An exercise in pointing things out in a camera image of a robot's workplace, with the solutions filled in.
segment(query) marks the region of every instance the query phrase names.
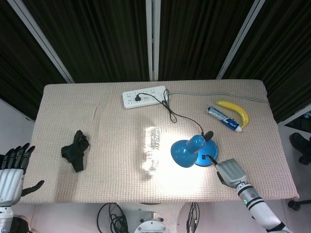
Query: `clear plastic bottle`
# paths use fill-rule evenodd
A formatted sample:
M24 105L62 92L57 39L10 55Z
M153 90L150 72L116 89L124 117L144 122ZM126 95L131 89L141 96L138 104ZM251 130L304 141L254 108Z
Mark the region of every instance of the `clear plastic bottle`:
M159 164L160 129L159 127L149 127L146 129L145 152L146 162L142 168L153 174Z

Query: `lamp base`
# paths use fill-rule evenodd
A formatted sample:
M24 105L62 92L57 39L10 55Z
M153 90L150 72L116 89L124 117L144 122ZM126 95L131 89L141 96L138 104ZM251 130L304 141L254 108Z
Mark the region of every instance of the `lamp base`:
M209 140L206 142L205 147L199 150L198 152L199 156L196 161L196 165L198 166L209 166L212 165L212 162L207 157L207 155L210 155L213 157L213 159L217 160L218 158L218 149L216 146L216 143L213 140Z

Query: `banana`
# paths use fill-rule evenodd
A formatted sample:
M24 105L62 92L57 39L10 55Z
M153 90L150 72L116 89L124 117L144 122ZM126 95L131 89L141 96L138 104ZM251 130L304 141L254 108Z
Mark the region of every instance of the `banana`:
M239 105L232 103L232 102L229 102L229 101L225 101L225 100L218 100L218 101L216 101L216 104L223 107L223 108L226 108L226 109L229 109L233 112L236 112L242 119L242 125L241 125L242 129L248 124L248 122L249 122L248 114Z

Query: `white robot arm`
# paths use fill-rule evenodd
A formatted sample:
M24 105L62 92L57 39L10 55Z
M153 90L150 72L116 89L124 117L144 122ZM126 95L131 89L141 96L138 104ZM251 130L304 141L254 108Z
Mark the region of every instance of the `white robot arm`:
M247 183L246 173L235 159L217 163L211 156L208 157L215 165L220 181L237 189L239 197L260 226L267 232L293 233L272 212L255 188Z
M38 190L44 183L40 181L31 188L23 189L24 176L29 158L35 147L29 147L29 143L23 147L11 149L6 155L0 156L0 232L9 233L13 210L11 206L19 202L20 197Z

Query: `power strip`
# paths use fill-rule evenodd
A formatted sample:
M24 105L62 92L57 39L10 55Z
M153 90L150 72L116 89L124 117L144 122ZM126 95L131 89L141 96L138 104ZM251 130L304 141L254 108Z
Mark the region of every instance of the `power strip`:
M126 109L138 108L142 106L152 105L159 103L153 97L147 95L139 95L140 101L136 101L135 97L138 93L146 93L155 96L159 101L164 100L163 94L165 91L165 86L156 86L151 88L145 88L135 91L126 91L122 93L123 104Z

